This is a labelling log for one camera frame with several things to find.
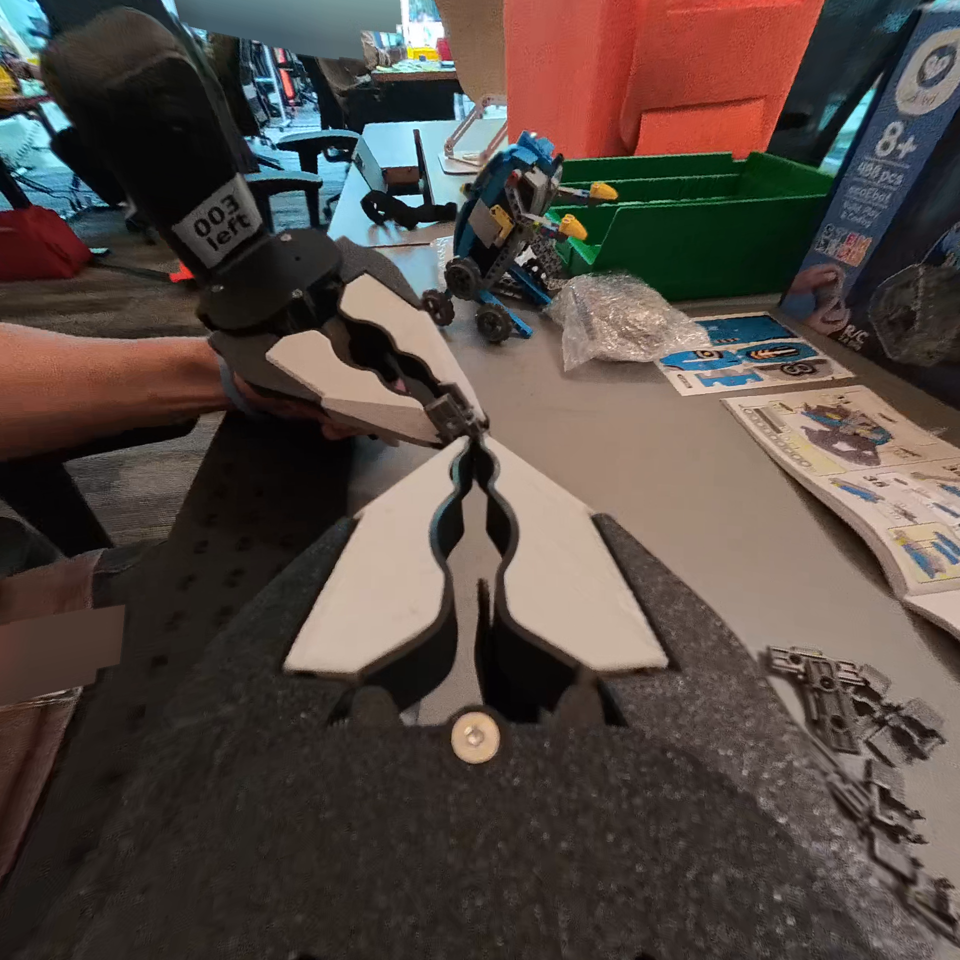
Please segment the blue toy robot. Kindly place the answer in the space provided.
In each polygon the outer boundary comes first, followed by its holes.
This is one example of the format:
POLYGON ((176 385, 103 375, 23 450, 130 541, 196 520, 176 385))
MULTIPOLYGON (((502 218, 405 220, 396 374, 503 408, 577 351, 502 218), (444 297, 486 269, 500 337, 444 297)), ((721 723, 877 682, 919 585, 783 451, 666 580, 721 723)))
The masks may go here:
POLYGON ((536 242, 587 239, 576 216, 559 221, 547 216, 557 199, 574 206, 597 207, 618 200, 618 191, 604 181, 587 188, 562 185, 564 157, 545 137, 522 131, 518 140, 499 150, 464 188, 465 201, 455 221, 452 257, 443 269, 445 287, 428 290, 422 305, 435 325, 454 319, 454 301, 477 306, 475 324, 489 344, 529 339, 533 329, 497 295, 508 278, 534 306, 551 304, 543 282, 520 263, 536 242))

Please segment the pile of grey track links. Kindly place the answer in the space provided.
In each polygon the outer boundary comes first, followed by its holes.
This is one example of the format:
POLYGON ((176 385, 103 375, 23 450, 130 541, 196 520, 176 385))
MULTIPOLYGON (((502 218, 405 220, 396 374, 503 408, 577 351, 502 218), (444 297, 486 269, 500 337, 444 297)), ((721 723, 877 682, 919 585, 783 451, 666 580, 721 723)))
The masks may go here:
POLYGON ((917 919, 958 947, 958 886, 918 856, 926 816, 908 801, 905 780, 908 766, 947 744, 942 715, 920 698, 891 699, 891 679, 868 663, 773 645, 761 662, 798 692, 828 792, 872 862, 917 919))

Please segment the blue wristband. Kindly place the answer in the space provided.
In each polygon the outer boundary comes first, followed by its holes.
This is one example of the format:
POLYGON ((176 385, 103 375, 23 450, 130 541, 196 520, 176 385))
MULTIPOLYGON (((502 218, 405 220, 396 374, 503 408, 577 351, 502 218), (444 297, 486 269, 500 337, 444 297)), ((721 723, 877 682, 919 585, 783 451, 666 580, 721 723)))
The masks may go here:
POLYGON ((249 401, 243 390, 239 389, 234 378, 234 372, 226 360, 218 355, 217 364, 222 393, 229 407, 250 419, 260 419, 261 412, 249 401))

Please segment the bubble wrap bag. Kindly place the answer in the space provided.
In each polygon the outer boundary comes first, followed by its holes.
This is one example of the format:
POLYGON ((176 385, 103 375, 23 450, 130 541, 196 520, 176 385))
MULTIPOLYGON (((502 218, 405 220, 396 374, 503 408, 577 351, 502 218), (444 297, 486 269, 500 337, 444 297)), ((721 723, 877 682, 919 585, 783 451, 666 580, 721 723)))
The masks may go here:
POLYGON ((568 280, 545 314, 560 328, 561 362, 567 374, 593 361, 653 363, 712 346, 698 322, 622 271, 568 280))

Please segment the short grey track segment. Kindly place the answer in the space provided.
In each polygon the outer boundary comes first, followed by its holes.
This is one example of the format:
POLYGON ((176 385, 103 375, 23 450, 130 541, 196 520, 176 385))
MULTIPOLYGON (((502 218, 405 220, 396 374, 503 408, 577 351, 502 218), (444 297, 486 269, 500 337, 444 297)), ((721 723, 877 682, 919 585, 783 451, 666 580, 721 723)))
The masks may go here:
POLYGON ((443 384, 441 390, 440 396, 424 404, 423 410, 442 447, 461 438, 479 439, 489 432, 489 417, 467 398, 459 385, 443 384))

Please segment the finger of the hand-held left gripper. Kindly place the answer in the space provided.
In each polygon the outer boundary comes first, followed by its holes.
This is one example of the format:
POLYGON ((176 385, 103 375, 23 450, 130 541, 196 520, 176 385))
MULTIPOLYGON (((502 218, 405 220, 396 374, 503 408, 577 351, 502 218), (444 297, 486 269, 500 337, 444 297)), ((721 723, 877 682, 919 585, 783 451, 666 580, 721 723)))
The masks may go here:
POLYGON ((450 345, 437 331, 270 334, 265 356, 336 423, 425 448, 447 443, 426 411, 450 383, 450 345))
POLYGON ((384 333, 392 356, 419 364, 424 371, 420 381, 437 387, 441 397, 454 397, 468 429, 489 429, 472 383, 429 313, 367 272, 345 284, 339 310, 344 318, 384 333))

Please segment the orange chair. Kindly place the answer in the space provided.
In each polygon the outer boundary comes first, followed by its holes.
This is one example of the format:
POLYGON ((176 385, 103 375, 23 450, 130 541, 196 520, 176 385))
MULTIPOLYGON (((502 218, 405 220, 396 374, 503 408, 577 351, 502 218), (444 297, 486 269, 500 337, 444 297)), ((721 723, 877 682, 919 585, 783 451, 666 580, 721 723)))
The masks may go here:
POLYGON ((767 150, 822 1, 507 1, 508 131, 568 159, 767 150))

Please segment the grey box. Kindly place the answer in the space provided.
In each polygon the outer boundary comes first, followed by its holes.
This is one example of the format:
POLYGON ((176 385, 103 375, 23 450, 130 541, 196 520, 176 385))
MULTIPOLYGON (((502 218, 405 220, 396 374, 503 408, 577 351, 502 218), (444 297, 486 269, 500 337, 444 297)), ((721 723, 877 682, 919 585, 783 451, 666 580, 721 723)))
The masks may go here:
POLYGON ((399 196, 421 193, 416 129, 411 123, 364 127, 356 142, 352 163, 371 190, 399 196))

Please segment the instruction booklet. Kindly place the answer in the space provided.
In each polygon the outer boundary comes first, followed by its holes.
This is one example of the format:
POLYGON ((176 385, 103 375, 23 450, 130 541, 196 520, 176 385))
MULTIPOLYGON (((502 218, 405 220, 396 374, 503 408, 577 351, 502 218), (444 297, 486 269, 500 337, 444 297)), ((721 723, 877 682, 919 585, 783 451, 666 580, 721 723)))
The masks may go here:
POLYGON ((896 599, 959 638, 959 450, 863 386, 724 400, 798 485, 845 522, 896 599))

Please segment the black plastic bracket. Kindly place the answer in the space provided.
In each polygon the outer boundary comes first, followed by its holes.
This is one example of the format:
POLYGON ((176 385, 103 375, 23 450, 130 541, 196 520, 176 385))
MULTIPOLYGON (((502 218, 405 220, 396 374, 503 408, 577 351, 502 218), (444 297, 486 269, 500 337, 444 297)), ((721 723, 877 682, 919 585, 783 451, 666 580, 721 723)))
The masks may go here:
POLYGON ((410 206, 399 197, 378 190, 366 193, 361 199, 361 209, 374 225, 393 224, 405 231, 414 231, 425 225, 455 222, 458 216, 456 202, 427 202, 410 206))

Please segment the blue sticker sheet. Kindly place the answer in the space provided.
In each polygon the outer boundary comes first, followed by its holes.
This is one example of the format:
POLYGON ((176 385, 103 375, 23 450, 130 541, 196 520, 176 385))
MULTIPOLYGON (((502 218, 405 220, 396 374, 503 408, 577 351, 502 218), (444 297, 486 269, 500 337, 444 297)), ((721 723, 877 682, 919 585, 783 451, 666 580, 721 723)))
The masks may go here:
POLYGON ((695 318, 709 342, 655 362, 684 397, 849 379, 851 371, 768 313, 695 318))

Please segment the black perforated pad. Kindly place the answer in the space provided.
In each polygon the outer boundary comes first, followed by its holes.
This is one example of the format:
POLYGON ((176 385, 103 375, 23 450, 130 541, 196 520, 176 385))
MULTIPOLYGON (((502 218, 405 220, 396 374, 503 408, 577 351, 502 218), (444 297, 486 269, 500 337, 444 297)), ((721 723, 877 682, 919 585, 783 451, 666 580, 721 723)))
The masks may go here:
POLYGON ((346 513, 357 441, 315 423, 218 428, 172 530, 121 567, 111 551, 94 596, 125 608, 121 659, 101 671, 71 720, 94 754, 139 733, 213 641, 291 561, 346 513))

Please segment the grey desk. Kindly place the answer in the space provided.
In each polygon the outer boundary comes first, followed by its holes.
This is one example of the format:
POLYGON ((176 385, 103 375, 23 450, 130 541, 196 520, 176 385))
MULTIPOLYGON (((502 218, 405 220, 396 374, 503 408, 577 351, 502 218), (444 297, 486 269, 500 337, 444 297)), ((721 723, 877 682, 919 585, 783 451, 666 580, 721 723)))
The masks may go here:
POLYGON ((349 958, 958 958, 829 795, 798 695, 755 652, 817 647, 945 719, 906 770, 929 869, 958 882, 958 640, 718 399, 642 365, 565 377, 558 335, 461 348, 494 436, 640 541, 631 573, 680 669, 611 683, 627 726, 510 730, 483 773, 389 752, 329 907, 349 958))

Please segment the green plastic bin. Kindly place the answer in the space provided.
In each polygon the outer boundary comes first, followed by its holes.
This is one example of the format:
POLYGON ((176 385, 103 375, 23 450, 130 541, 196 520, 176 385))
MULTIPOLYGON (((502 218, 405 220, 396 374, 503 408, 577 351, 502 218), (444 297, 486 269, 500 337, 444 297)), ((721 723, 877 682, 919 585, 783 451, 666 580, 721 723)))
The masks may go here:
POLYGON ((573 277, 626 273, 670 302, 781 294, 820 224, 834 177, 765 152, 579 158, 562 184, 604 182, 615 202, 575 209, 585 240, 559 249, 573 277))

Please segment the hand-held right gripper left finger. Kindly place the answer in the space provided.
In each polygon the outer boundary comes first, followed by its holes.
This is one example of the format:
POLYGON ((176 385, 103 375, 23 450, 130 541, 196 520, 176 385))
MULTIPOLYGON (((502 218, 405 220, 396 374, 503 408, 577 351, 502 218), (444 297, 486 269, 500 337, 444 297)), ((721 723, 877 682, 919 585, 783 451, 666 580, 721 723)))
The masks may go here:
POLYGON ((358 681, 426 641, 452 597, 450 554, 465 532, 473 442, 457 438, 354 516, 286 655, 287 673, 358 681))

